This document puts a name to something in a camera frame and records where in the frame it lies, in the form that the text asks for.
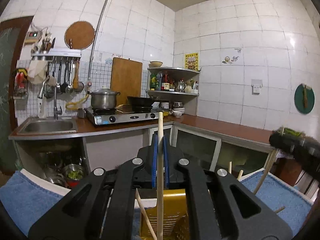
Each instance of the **stainless steel sink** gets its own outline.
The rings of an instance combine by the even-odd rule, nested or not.
[[[53,134],[53,133],[73,133],[78,129],[76,120],[71,117],[53,117],[39,119],[30,117],[26,120],[18,134]]]

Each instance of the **yellow poster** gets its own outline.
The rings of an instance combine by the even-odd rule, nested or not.
[[[185,55],[184,67],[198,71],[199,66],[198,53],[190,53]]]

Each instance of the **stove label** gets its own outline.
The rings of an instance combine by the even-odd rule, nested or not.
[[[95,116],[94,118],[96,119],[96,123],[97,123],[97,124],[102,124],[102,118],[101,118],[101,116]]]

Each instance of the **green vegetable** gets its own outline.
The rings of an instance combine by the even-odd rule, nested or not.
[[[82,179],[82,175],[79,174],[79,171],[71,171],[68,173],[68,178],[69,179]]]

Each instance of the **gas stove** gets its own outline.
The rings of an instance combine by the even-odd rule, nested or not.
[[[123,122],[136,122],[158,119],[159,112],[152,108],[132,108],[123,106],[119,109],[86,109],[88,119],[95,125],[106,125]]]

